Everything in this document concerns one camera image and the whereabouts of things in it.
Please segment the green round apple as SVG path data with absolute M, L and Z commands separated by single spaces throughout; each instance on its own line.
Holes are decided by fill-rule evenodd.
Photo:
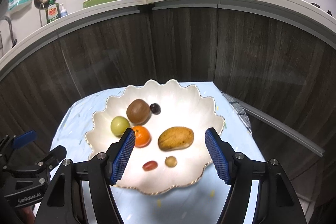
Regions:
M 126 118 L 116 116 L 112 119 L 110 129 L 114 136 L 120 138 L 127 128 L 130 128 L 130 123 Z

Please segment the orange tangerine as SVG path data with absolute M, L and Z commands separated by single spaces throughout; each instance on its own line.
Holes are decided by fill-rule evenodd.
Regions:
M 151 135 L 147 128 L 143 126 L 134 126 L 132 130 L 135 133 L 135 147 L 143 148 L 151 142 Z

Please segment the large brown kiwi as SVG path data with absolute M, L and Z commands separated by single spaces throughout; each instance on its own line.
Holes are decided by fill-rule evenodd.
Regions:
M 150 116 L 150 106 L 142 99 L 134 100 L 126 110 L 128 119 L 133 124 L 143 124 Z

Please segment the yellow mango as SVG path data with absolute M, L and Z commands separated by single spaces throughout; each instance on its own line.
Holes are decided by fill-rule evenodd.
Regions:
M 158 138 L 158 146 L 162 151 L 175 151 L 189 148 L 194 142 L 194 132 L 187 127 L 171 127 Z

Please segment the dark purple plum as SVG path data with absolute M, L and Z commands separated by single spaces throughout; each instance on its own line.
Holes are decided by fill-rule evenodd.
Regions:
M 150 105 L 150 111 L 154 114 L 154 115 L 158 115 L 161 113 L 161 107 L 159 106 L 159 104 L 157 103 L 153 103 Z

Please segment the chrome kitchen faucet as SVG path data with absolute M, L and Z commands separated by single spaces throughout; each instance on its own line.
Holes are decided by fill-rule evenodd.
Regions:
M 6 21 L 8 26 L 9 26 L 10 39 L 11 39 L 11 43 L 12 43 L 11 47 L 13 48 L 17 45 L 17 39 L 14 38 L 12 21 L 8 16 L 2 16 L 0 18 L 0 21 L 2 21 L 2 20 Z

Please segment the light blue patterned tablecloth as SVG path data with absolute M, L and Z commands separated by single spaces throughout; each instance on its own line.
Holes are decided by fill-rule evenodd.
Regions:
M 252 160 L 264 161 L 251 131 L 227 97 L 212 82 L 198 82 L 196 85 L 202 96 L 214 98 L 217 114 L 226 120 L 221 138 L 229 142 L 235 151 L 244 153 Z M 51 147 L 66 147 L 67 157 L 73 162 L 88 160 L 91 148 L 84 135 L 93 128 L 92 115 L 104 110 L 109 96 L 119 96 L 122 92 L 123 88 L 107 89 L 75 102 L 60 122 Z M 111 191 L 125 223 L 216 223 L 229 189 L 210 164 L 194 185 L 174 188 L 157 196 L 117 187 Z

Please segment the checkered dish towel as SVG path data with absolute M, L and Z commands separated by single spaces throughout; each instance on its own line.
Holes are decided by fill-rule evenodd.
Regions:
M 243 107 L 240 105 L 237 99 L 234 99 L 230 95 L 222 92 L 222 96 L 228 101 L 231 107 L 234 109 L 235 113 L 238 115 L 242 123 L 245 125 L 250 135 L 252 135 L 252 127 L 249 117 Z

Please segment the white scalloped ceramic bowl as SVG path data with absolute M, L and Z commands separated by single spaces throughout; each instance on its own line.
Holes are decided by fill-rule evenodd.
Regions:
M 161 112 L 150 114 L 143 124 L 151 140 L 134 148 L 116 186 L 157 195 L 199 181 L 211 164 L 205 132 L 213 127 L 220 134 L 225 119 L 216 113 L 214 97 L 201 94 L 195 84 L 182 87 L 176 80 L 165 84 L 149 80 L 142 87 L 130 85 L 120 95 L 109 96 L 104 110 L 93 114 L 93 128 L 85 135 L 92 149 L 89 157 L 120 140 L 110 128 L 112 119 L 125 117 L 127 107 L 137 99 L 157 103 Z

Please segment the green dish soap bottle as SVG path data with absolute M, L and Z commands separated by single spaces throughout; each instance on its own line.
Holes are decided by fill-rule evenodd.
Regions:
M 60 18 L 59 4 L 54 0 L 49 0 L 48 6 L 46 8 L 47 23 L 51 23 L 59 18 Z

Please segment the blue soap dispenser bottle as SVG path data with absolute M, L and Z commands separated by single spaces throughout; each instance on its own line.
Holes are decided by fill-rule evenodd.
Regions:
M 62 3 L 61 5 L 60 5 L 60 16 L 61 17 L 64 17 L 64 16 L 66 16 L 66 15 L 68 15 L 68 11 L 66 10 L 66 8 L 64 7 L 64 4 Z

